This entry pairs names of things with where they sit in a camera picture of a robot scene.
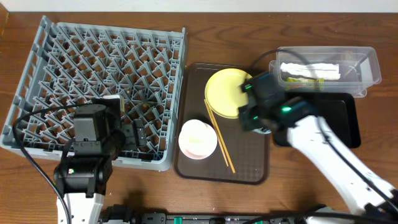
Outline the green orange snack wrapper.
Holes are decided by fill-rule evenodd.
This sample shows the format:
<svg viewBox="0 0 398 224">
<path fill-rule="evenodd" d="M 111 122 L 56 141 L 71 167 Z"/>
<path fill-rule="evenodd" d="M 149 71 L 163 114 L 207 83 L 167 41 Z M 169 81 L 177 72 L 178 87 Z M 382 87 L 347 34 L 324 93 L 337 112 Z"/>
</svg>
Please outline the green orange snack wrapper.
<svg viewBox="0 0 398 224">
<path fill-rule="evenodd" d="M 288 77 L 286 82 L 300 82 L 300 83 L 323 83 L 325 80 L 323 78 L 320 79 L 311 79 L 311 78 L 293 78 Z"/>
</svg>

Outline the light blue bowl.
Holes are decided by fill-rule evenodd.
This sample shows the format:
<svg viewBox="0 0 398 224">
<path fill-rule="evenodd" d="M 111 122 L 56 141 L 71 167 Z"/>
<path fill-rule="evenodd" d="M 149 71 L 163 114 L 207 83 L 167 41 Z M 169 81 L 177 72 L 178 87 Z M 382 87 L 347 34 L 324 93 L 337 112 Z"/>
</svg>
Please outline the light blue bowl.
<svg viewBox="0 0 398 224">
<path fill-rule="evenodd" d="M 272 131 L 267 128 L 257 128 L 257 129 L 254 129 L 253 132 L 258 133 L 258 134 L 270 134 Z"/>
</svg>

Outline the white paper cup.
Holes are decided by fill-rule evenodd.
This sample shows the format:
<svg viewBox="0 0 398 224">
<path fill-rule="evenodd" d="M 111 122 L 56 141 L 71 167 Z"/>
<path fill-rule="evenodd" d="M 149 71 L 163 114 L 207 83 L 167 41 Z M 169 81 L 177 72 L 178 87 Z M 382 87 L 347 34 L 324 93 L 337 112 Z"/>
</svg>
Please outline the white paper cup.
<svg viewBox="0 0 398 224">
<path fill-rule="evenodd" d="M 180 133 L 180 149 L 193 157 L 208 154 L 208 125 L 198 119 L 185 122 Z"/>
</svg>

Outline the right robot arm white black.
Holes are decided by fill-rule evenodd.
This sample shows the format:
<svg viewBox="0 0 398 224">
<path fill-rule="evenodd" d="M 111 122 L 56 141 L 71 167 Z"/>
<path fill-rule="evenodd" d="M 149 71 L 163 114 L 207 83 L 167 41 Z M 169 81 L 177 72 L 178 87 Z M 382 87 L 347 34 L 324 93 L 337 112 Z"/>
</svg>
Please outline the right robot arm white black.
<svg viewBox="0 0 398 224">
<path fill-rule="evenodd" d="M 339 139 L 312 102 L 296 96 L 258 100 L 238 108 L 244 131 L 284 132 L 287 142 L 306 156 L 340 194 L 353 215 L 397 220 L 397 190 L 361 162 Z"/>
</svg>

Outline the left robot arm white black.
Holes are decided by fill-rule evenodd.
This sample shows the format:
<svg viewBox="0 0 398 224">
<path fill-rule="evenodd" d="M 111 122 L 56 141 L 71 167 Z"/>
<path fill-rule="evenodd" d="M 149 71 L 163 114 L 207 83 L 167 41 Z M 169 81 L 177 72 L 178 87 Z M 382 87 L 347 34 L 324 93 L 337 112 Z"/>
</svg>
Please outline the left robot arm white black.
<svg viewBox="0 0 398 224">
<path fill-rule="evenodd" d="M 121 207 L 110 208 L 100 217 L 106 184 L 113 172 L 112 162 L 126 148 L 146 144 L 144 124 L 140 119 L 123 125 L 119 106 L 90 104 L 75 110 L 75 137 L 66 144 L 53 177 L 60 191 L 57 200 L 59 223 L 130 223 L 131 211 L 122 215 Z"/>
</svg>

